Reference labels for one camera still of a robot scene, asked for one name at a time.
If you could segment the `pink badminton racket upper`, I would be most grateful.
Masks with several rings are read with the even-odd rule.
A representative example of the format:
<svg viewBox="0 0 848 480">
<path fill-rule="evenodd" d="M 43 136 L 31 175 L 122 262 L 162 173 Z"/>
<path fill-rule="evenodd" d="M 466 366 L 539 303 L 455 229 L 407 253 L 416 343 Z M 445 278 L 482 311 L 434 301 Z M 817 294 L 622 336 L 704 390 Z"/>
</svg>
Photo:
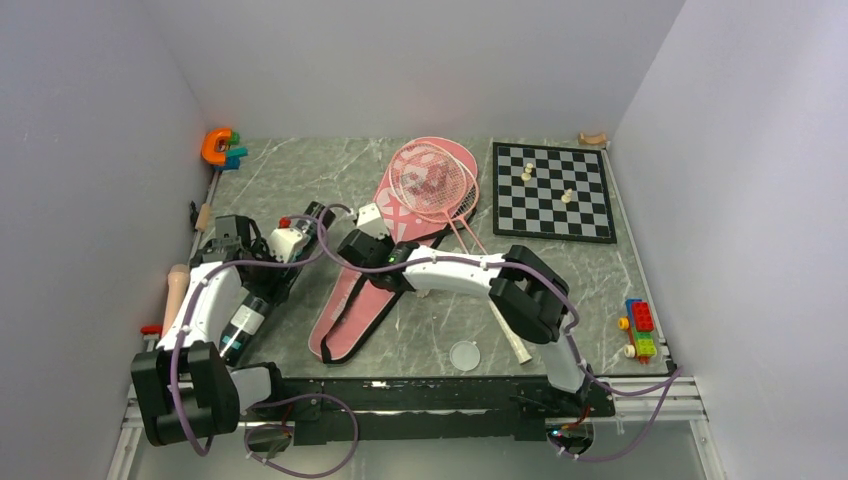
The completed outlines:
<svg viewBox="0 0 848 480">
<path fill-rule="evenodd" d="M 432 142 L 411 142 L 393 155 L 388 175 L 395 197 L 407 210 L 429 222 L 443 221 L 464 253 L 470 249 L 458 230 L 460 226 L 482 253 L 487 252 L 468 221 L 479 201 L 478 182 L 448 150 Z"/>
</svg>

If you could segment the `red clamp knob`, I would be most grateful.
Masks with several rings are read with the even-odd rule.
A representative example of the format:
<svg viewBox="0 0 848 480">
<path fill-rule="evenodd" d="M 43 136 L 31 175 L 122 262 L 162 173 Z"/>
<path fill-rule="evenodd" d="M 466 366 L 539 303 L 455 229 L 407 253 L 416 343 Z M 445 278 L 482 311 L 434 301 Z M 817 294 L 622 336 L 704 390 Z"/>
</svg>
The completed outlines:
<svg viewBox="0 0 848 480">
<path fill-rule="evenodd" d="M 153 335 L 153 336 L 161 336 L 163 332 L 163 328 L 161 325 L 145 325 L 140 328 L 140 333 L 143 336 Z"/>
</svg>

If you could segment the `black shuttlecock tube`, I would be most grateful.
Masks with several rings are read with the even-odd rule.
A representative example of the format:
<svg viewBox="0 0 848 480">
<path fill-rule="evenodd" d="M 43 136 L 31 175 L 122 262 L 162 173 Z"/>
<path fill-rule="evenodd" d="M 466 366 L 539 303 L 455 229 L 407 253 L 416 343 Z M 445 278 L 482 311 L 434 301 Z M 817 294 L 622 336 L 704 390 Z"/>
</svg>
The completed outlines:
<svg viewBox="0 0 848 480">
<path fill-rule="evenodd" d="M 249 217 L 236 216 L 238 234 L 254 260 L 276 263 L 294 263 L 312 255 L 317 246 L 315 220 L 325 206 L 312 201 L 304 212 L 304 219 L 282 217 L 269 238 L 261 235 L 258 224 Z M 300 268 L 267 268 L 240 266 L 242 287 L 247 291 L 244 299 L 223 328 L 219 352 L 225 363 L 234 366 L 247 350 L 265 319 L 280 304 L 287 301 L 290 291 L 300 275 Z"/>
</svg>

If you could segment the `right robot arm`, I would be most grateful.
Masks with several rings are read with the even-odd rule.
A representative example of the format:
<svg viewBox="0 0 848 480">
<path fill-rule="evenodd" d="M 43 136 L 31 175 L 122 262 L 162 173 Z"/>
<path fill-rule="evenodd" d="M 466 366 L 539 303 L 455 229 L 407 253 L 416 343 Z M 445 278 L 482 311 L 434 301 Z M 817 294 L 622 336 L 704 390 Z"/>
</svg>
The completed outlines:
<svg viewBox="0 0 848 480">
<path fill-rule="evenodd" d="M 531 249 L 513 245 L 501 254 L 451 253 L 417 242 L 377 240 L 356 229 L 342 240 L 334 260 L 379 289 L 444 290 L 492 302 L 508 328 L 536 346 L 555 409 L 574 415 L 588 404 L 588 364 L 572 336 L 580 315 L 566 281 Z"/>
</svg>

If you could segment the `pink badminton racket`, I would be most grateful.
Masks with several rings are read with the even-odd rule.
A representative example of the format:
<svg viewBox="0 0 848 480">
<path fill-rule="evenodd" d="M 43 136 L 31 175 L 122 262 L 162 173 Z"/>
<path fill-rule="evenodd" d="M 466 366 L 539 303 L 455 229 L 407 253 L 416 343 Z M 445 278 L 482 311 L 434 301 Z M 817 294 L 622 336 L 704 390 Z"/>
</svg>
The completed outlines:
<svg viewBox="0 0 848 480">
<path fill-rule="evenodd" d="M 395 197 L 407 210 L 429 222 L 443 221 L 464 253 L 470 249 L 458 230 L 460 226 L 482 253 L 487 252 L 468 221 L 479 201 L 478 182 L 448 150 L 432 142 L 411 142 L 393 155 L 388 175 Z"/>
<path fill-rule="evenodd" d="M 423 219 L 444 219 L 453 231 L 456 222 L 469 226 L 466 217 L 479 199 L 475 178 L 447 154 L 395 160 L 390 183 L 409 211 Z"/>
</svg>

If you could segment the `orange C-shaped toy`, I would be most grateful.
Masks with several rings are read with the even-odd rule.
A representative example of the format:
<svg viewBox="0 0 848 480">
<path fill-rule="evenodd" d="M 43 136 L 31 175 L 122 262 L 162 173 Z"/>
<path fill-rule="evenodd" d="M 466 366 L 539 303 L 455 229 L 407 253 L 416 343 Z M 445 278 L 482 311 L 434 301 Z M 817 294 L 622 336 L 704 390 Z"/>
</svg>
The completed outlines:
<svg viewBox="0 0 848 480">
<path fill-rule="evenodd" d="M 201 147 L 202 159 L 212 166 L 224 166 L 233 130 L 228 127 L 216 128 L 208 132 Z"/>
</svg>

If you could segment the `small wooden arch block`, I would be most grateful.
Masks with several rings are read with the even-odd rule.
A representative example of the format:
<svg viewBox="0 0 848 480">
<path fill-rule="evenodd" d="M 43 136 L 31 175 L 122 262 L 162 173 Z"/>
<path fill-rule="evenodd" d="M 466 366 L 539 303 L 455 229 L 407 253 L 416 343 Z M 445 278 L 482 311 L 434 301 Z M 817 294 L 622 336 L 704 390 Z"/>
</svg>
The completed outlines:
<svg viewBox="0 0 848 480">
<path fill-rule="evenodd" d="M 601 148 L 606 148 L 609 143 L 608 137 L 604 132 L 597 134 L 587 134 L 585 132 L 580 132 L 578 134 L 578 143 L 580 145 L 587 146 L 596 146 Z"/>
</svg>

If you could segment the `pink badminton racket lower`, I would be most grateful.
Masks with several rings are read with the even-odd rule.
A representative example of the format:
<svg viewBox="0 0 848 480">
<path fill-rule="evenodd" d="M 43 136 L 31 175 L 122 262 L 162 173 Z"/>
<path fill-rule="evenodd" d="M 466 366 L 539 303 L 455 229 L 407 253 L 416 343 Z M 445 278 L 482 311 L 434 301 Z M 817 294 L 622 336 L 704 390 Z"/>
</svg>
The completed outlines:
<svg viewBox="0 0 848 480">
<path fill-rule="evenodd" d="M 466 217 L 479 199 L 475 178 L 447 154 L 395 160 L 390 183 L 409 211 L 423 219 L 444 219 L 453 231 L 456 222 L 469 226 Z"/>
</svg>

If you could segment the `white chess piece pair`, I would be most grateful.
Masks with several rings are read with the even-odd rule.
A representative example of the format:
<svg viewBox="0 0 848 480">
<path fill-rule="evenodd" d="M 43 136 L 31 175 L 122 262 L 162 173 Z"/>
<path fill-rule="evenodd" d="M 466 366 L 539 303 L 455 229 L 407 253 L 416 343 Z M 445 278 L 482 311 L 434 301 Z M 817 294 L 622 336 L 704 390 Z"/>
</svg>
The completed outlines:
<svg viewBox="0 0 848 480">
<path fill-rule="evenodd" d="M 523 182 L 529 182 L 532 179 L 533 171 L 535 170 L 535 165 L 532 163 L 527 163 L 524 167 L 524 171 L 521 174 L 521 179 Z"/>
</svg>

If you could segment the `teal blue toy block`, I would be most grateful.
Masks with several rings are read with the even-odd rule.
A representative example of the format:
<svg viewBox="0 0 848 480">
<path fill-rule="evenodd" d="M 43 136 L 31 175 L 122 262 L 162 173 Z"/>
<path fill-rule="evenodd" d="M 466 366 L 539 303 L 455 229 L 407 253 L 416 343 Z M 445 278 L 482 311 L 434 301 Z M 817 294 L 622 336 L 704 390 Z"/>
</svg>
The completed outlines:
<svg viewBox="0 0 848 480">
<path fill-rule="evenodd" d="M 223 171 L 238 170 L 241 166 L 242 159 L 248 155 L 248 148 L 241 144 L 240 134 L 232 130 L 231 136 L 226 143 L 225 163 L 222 167 Z"/>
</svg>

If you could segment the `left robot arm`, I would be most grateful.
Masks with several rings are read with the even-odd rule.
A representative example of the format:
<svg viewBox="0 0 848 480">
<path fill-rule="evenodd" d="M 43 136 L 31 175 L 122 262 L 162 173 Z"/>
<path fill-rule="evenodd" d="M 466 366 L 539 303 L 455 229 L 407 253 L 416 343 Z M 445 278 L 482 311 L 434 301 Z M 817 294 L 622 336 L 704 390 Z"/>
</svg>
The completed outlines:
<svg viewBox="0 0 848 480">
<path fill-rule="evenodd" d="M 141 420 L 154 446 L 197 444 L 233 432 L 248 409 L 272 420 L 287 406 L 275 363 L 230 369 L 219 350 L 237 294 L 269 258 L 267 245 L 256 222 L 242 215 L 216 218 L 215 233 L 190 260 L 171 326 L 154 350 L 131 363 Z"/>
</svg>

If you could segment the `clear tube lid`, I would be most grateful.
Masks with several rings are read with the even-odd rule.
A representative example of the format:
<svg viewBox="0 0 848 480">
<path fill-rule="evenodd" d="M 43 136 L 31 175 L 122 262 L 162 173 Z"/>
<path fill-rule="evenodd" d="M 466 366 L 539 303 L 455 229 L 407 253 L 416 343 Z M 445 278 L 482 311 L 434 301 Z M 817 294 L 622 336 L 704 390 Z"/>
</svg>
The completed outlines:
<svg viewBox="0 0 848 480">
<path fill-rule="evenodd" d="M 459 341 L 451 347 L 449 358 L 456 369 L 462 372 L 470 372 L 480 364 L 481 353 L 474 342 Z"/>
</svg>

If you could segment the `colourful toy brick stack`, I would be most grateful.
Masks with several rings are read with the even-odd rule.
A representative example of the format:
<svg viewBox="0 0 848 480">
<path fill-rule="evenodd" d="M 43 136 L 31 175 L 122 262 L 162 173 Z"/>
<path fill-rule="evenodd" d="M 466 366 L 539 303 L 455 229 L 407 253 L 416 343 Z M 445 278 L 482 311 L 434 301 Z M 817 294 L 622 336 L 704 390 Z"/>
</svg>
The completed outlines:
<svg viewBox="0 0 848 480">
<path fill-rule="evenodd" d="M 628 344 L 624 347 L 626 358 L 648 364 L 656 355 L 653 340 L 655 323 L 649 304 L 639 298 L 627 299 L 624 303 L 626 315 L 618 319 L 618 328 L 627 334 Z"/>
</svg>

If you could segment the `black white chessboard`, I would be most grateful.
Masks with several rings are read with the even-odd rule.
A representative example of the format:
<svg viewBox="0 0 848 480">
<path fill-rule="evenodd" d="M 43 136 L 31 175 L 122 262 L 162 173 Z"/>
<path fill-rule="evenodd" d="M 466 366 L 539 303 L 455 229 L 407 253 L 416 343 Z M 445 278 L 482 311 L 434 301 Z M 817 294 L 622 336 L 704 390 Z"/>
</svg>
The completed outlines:
<svg viewBox="0 0 848 480">
<path fill-rule="evenodd" d="M 493 233 L 615 244 L 606 168 L 598 150 L 492 143 Z M 527 163 L 535 165 L 523 182 Z M 561 196 L 573 190 L 572 201 Z"/>
</svg>

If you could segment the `beige toy microphone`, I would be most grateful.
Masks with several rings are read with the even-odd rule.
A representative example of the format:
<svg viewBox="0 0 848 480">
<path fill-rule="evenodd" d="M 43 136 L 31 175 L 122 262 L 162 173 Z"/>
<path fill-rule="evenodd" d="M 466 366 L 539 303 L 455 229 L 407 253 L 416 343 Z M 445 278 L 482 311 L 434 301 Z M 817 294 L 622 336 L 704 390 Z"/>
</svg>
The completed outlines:
<svg viewBox="0 0 848 480">
<path fill-rule="evenodd" d="M 190 270 L 186 264 L 174 265 L 167 275 L 167 298 L 162 324 L 165 335 L 176 320 L 177 313 L 185 298 L 190 283 Z"/>
</svg>

